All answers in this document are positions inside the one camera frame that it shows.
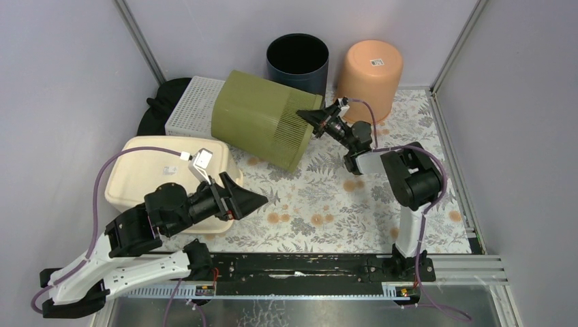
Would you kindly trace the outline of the cream perforated large basket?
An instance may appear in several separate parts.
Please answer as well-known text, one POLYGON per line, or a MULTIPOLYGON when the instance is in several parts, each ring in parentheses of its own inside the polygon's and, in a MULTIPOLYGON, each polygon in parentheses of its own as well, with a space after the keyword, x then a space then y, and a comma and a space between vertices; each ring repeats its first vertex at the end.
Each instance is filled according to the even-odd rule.
MULTIPOLYGON (((219 140, 180 136, 138 136, 130 139, 124 149, 154 146, 178 153, 195 155, 200 149, 212 152, 206 169, 218 185, 219 173, 227 172, 233 181, 243 184, 243 173, 237 167, 229 147, 219 140)), ((186 192, 194 193, 200 181, 189 171, 188 163, 178 156, 159 151, 134 151, 120 156, 110 173, 105 199, 120 213, 144 202, 144 196, 165 183, 176 183, 186 192)))

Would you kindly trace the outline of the green mesh waste bin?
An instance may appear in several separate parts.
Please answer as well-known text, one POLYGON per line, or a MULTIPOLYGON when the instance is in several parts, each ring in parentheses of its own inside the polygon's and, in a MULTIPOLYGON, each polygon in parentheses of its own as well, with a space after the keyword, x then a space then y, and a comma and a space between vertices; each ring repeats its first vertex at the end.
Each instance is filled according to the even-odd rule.
POLYGON ((233 70, 215 100, 211 135, 293 172, 312 134, 297 112, 317 110, 322 103, 321 95, 233 70))

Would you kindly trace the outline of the orange round bin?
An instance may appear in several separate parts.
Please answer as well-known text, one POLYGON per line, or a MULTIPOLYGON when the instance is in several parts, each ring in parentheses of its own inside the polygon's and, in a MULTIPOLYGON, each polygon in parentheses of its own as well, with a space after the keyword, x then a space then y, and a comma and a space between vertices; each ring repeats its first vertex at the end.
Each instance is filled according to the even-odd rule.
POLYGON ((345 55, 334 98, 351 100, 345 120, 379 123, 390 114, 401 80, 404 60, 393 45, 380 40, 355 43, 345 55), (360 99, 369 104, 353 102, 360 99))

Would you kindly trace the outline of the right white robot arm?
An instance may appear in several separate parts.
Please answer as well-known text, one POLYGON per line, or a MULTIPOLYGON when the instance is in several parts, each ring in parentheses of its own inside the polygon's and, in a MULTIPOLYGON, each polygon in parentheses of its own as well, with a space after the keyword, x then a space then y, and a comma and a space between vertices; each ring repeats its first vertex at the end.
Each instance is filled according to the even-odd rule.
POLYGON ((446 173, 440 160, 418 142, 378 149, 372 138, 373 125, 366 121, 346 124, 341 118, 345 110, 345 105, 335 103, 324 109, 300 110, 297 114, 312 126, 315 137, 327 134, 347 149, 344 163, 349 172, 386 177, 401 210, 391 258, 379 270, 407 281, 417 276, 425 263, 425 216, 446 192, 446 173))

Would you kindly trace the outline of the white slotted basket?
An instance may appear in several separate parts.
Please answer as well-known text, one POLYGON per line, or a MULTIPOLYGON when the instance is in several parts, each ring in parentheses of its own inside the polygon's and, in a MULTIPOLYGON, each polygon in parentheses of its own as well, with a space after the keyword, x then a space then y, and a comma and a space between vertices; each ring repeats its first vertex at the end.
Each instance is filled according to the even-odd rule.
POLYGON ((165 123, 167 136, 213 139, 213 107, 225 81, 194 76, 165 123))

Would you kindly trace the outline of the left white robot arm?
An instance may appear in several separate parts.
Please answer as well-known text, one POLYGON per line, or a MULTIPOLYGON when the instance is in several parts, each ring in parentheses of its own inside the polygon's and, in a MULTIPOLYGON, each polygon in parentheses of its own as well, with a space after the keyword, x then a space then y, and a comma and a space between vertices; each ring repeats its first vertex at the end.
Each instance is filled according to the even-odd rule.
POLYGON ((169 279, 194 281, 214 277, 206 244, 198 239, 160 259, 131 263, 163 244, 163 237, 179 234, 210 217, 240 220, 264 206, 268 199, 237 185, 222 172, 188 193, 177 183, 165 183, 147 194, 141 204, 112 220, 93 247, 65 268, 46 268, 40 285, 48 299, 38 309, 45 318, 77 319, 96 313, 107 301, 149 284, 169 279))

